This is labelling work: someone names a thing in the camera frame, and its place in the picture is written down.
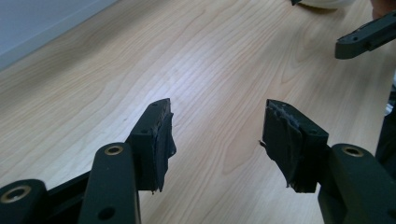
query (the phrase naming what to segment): person's hand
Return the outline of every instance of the person's hand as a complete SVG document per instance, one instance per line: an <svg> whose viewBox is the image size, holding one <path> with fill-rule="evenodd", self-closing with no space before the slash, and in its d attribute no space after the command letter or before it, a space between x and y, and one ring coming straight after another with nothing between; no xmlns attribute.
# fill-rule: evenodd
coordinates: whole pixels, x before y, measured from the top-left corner
<svg viewBox="0 0 396 224"><path fill-rule="evenodd" d="M396 0L371 0L373 5L373 18L378 19L396 9Z"/></svg>

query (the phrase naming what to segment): white wall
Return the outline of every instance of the white wall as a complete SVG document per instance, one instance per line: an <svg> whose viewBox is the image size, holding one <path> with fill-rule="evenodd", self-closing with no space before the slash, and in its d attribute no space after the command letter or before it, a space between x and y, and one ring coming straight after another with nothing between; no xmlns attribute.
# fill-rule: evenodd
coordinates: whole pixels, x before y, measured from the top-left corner
<svg viewBox="0 0 396 224"><path fill-rule="evenodd" d="M0 0L0 70L117 0Z"/></svg>

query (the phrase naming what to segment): wooden table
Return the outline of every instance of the wooden table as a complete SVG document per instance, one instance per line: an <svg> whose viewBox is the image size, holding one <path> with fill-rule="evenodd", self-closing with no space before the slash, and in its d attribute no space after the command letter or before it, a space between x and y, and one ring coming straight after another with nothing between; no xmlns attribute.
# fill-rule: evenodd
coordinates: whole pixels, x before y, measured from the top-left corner
<svg viewBox="0 0 396 224"><path fill-rule="evenodd" d="M177 154L144 223L320 223L259 146L265 101L288 102L329 145L375 151L395 68L392 44L347 61L335 40L371 19L290 1L120 1L0 73L0 186L51 189L125 140L146 106L171 98Z"/></svg>

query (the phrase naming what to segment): black plastic piece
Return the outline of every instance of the black plastic piece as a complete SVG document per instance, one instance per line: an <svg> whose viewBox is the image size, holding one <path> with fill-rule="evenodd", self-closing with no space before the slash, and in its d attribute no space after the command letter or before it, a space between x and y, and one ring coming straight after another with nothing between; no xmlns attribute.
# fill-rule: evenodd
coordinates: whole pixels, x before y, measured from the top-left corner
<svg viewBox="0 0 396 224"><path fill-rule="evenodd" d="M294 6L297 3L301 2L302 0L291 0L291 4Z"/></svg>
<svg viewBox="0 0 396 224"><path fill-rule="evenodd" d="M396 182L370 152L338 144L332 147L327 163L342 198L332 198L329 203L330 197L321 201L322 192L319 194L326 223L396 223Z"/></svg>
<svg viewBox="0 0 396 224"><path fill-rule="evenodd" d="M78 223L104 222L140 223L133 155L128 144L104 146L93 161Z"/></svg>
<svg viewBox="0 0 396 224"><path fill-rule="evenodd" d="M0 188L0 223L140 223L138 190L162 189L176 153L172 116L169 99L149 105L126 143L102 147L90 172L54 189L34 179Z"/></svg>
<svg viewBox="0 0 396 224"><path fill-rule="evenodd" d="M296 192L315 192L328 137L293 106L267 100L262 145Z"/></svg>
<svg viewBox="0 0 396 224"><path fill-rule="evenodd" d="M389 175L396 179L396 109L386 115L379 135L375 158L384 166Z"/></svg>
<svg viewBox="0 0 396 224"><path fill-rule="evenodd" d="M337 40L335 58L351 59L365 51L377 49L396 38L396 11L368 22Z"/></svg>
<svg viewBox="0 0 396 224"><path fill-rule="evenodd" d="M148 106L126 140L134 151L139 190L163 190L168 159L175 155L169 99Z"/></svg>
<svg viewBox="0 0 396 224"><path fill-rule="evenodd" d="M0 222L39 223L49 214L49 197L40 180L16 181L0 189Z"/></svg>

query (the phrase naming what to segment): black plastic part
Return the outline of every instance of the black plastic part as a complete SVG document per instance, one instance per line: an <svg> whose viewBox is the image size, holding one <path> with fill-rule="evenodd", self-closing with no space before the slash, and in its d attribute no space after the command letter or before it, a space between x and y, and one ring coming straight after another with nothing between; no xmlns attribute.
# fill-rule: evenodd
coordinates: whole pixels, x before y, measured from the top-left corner
<svg viewBox="0 0 396 224"><path fill-rule="evenodd" d="M288 186L296 192L315 192L327 154L329 135L291 105L267 100L263 146Z"/></svg>
<svg viewBox="0 0 396 224"><path fill-rule="evenodd" d="M168 159L176 153L172 117L169 99L154 102L148 106L126 140L134 151L139 190L163 190Z"/></svg>
<svg viewBox="0 0 396 224"><path fill-rule="evenodd" d="M294 6L297 3L301 2L302 0L291 0L291 4Z"/></svg>
<svg viewBox="0 0 396 224"><path fill-rule="evenodd" d="M334 217L337 215L329 211L338 208L326 209L329 200L319 197L325 223L333 223L326 217L337 220L335 223L396 223L396 182L370 152L352 145L335 145L328 163L342 196L338 202L346 211L344 217Z"/></svg>
<svg viewBox="0 0 396 224"><path fill-rule="evenodd" d="M132 150L113 143L95 155L78 223L140 223Z"/></svg>
<svg viewBox="0 0 396 224"><path fill-rule="evenodd" d="M365 51L374 50L396 38L396 11L368 22L337 40L335 58L351 59Z"/></svg>
<svg viewBox="0 0 396 224"><path fill-rule="evenodd" d="M45 223L77 223L90 172L49 190L51 214Z"/></svg>
<svg viewBox="0 0 396 224"><path fill-rule="evenodd" d="M0 222L41 223L49 214L44 183L36 179L16 181L0 189Z"/></svg>
<svg viewBox="0 0 396 224"><path fill-rule="evenodd" d="M347 209L341 197L334 197L324 188L321 188L318 195L318 202L323 220L326 224L343 223Z"/></svg>
<svg viewBox="0 0 396 224"><path fill-rule="evenodd" d="M396 109L393 107L390 114L386 115L379 135L378 147L375 158L396 179Z"/></svg>

